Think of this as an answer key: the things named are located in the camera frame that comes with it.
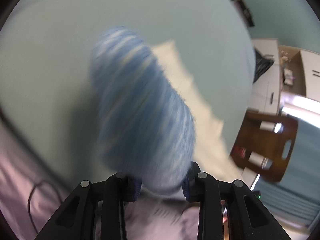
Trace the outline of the blue and cream knit sweater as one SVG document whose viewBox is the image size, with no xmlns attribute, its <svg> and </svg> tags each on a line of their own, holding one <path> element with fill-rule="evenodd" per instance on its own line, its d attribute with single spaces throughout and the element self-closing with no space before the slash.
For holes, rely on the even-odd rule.
<svg viewBox="0 0 320 240">
<path fill-rule="evenodd" d="M 117 27 L 101 35 L 89 68 L 98 101 L 98 152 L 111 170 L 158 195 L 177 192 L 195 161 L 218 180 L 240 172 L 222 139 L 223 122 L 200 96 L 173 41 L 149 47 Z"/>
</svg>

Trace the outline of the brown wooden chair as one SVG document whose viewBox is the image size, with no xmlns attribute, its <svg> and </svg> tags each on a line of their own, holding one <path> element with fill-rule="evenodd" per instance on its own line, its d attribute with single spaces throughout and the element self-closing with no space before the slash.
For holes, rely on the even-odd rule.
<svg viewBox="0 0 320 240">
<path fill-rule="evenodd" d="M 283 131 L 261 128 L 262 122 L 282 124 Z M 231 151 L 231 158 L 239 168 L 260 174 L 264 179 L 280 182 L 290 161 L 298 131 L 298 121 L 289 116 L 259 114 L 247 111 Z M 249 161 L 256 153 L 272 161 L 268 169 L 263 169 Z"/>
</svg>

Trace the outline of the white cabinet unit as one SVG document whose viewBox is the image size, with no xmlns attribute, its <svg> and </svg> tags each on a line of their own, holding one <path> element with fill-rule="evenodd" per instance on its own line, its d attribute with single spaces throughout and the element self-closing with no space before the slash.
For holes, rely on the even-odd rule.
<svg viewBox="0 0 320 240">
<path fill-rule="evenodd" d="M 280 45 L 273 38 L 254 38 L 252 43 L 274 63 L 253 84 L 248 108 L 278 114 L 288 104 L 319 114 L 319 53 Z"/>
</svg>

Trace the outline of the black garbage bag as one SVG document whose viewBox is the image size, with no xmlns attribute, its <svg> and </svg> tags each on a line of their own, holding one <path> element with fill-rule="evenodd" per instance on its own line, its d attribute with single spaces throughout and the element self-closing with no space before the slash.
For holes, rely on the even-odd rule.
<svg viewBox="0 0 320 240">
<path fill-rule="evenodd" d="M 257 49 L 254 49 L 254 51 L 255 73 L 253 83 L 256 83 L 257 80 L 271 68 L 271 66 L 274 64 L 274 59 L 264 57 Z"/>
</svg>

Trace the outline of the teal bed sheet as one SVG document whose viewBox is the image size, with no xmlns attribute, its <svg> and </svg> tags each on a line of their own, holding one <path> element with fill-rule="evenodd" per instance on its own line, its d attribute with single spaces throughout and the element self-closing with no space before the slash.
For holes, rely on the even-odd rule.
<svg viewBox="0 0 320 240">
<path fill-rule="evenodd" d="M 1 107 L 39 158 L 69 187 L 111 175 L 96 155 L 88 66 L 98 37 L 117 26 L 152 46 L 191 109 L 199 166 L 241 179 L 229 153 L 255 59 L 231 0 L 20 0 L 1 30 Z"/>
</svg>

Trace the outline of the black box by wall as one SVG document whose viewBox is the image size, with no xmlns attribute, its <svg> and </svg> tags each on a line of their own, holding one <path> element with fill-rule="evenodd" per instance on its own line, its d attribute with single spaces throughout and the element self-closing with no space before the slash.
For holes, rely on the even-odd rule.
<svg viewBox="0 0 320 240">
<path fill-rule="evenodd" d="M 237 12 L 239 13 L 239 15 L 241 16 L 245 25 L 247 27 L 254 27 L 255 23 L 253 21 L 253 16 L 250 12 L 250 9 L 248 8 L 246 3 L 244 2 L 244 0 L 231 0 L 231 2 L 233 3 L 233 5 L 234 5 L 235 9 L 237 10 Z"/>
</svg>

